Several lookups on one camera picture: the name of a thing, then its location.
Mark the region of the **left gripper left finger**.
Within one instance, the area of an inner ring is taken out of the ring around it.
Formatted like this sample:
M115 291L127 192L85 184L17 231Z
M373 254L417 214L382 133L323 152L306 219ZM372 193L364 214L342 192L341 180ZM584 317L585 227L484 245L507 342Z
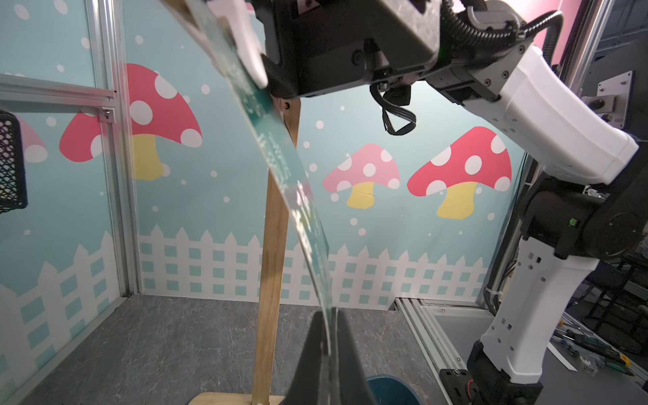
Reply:
M329 404L327 332L322 312L312 317L290 388L281 404Z

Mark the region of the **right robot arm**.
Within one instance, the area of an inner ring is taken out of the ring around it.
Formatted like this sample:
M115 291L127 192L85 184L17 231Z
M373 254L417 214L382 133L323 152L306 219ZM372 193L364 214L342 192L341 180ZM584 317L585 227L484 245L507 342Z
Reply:
M368 85L386 131L414 130L423 80L498 128L543 173L521 204L509 294L467 362L475 404L532 404L548 342L585 276L636 246L647 222L647 143L606 123L551 68L564 16L503 1L256 1L272 95Z

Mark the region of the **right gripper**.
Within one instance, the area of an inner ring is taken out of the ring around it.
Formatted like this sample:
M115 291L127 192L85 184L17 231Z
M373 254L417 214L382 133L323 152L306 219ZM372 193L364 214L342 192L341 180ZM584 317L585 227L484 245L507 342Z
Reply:
M254 1L278 98L412 84L436 64L439 1Z

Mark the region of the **wooden postcard rack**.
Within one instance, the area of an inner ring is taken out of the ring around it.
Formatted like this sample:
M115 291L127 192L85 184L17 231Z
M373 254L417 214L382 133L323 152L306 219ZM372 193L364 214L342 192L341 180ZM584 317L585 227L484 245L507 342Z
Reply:
M197 30L186 1L162 1L171 15L183 26L205 52L206 37ZM273 99L293 145L298 141L301 100ZM196 396L190 404L271 404L281 402L280 397L271 397L273 361L278 332L280 295L282 290L285 249L287 242L289 211L285 207L280 190L268 171L268 190L265 208L263 235L263 256L259 296L258 329L256 330L256 352L254 359L253 388L248 394L204 393Z

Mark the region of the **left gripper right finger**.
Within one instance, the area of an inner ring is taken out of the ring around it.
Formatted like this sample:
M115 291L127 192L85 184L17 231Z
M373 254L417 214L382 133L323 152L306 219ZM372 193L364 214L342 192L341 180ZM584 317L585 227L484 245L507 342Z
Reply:
M335 309L337 338L337 377L339 403L376 404L371 388L354 343L353 334L346 315Z

